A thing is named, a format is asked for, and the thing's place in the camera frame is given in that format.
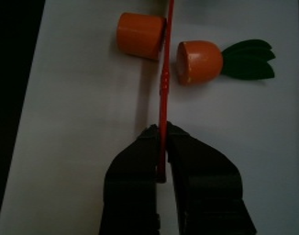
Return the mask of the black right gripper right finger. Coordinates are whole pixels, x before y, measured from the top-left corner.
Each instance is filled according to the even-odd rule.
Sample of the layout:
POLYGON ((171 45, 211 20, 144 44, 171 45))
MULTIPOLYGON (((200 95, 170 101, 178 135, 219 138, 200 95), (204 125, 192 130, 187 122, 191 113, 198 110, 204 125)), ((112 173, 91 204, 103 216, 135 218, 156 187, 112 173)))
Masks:
POLYGON ((174 124, 167 151, 180 235, 256 235, 242 175, 227 156, 174 124))

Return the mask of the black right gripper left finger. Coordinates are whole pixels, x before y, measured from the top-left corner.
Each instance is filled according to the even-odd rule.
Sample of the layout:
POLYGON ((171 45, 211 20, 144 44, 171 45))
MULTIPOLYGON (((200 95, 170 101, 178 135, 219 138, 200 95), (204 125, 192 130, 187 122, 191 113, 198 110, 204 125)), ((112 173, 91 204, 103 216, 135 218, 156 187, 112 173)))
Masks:
POLYGON ((159 235, 158 145, 158 126, 151 125, 114 158, 98 235, 159 235))

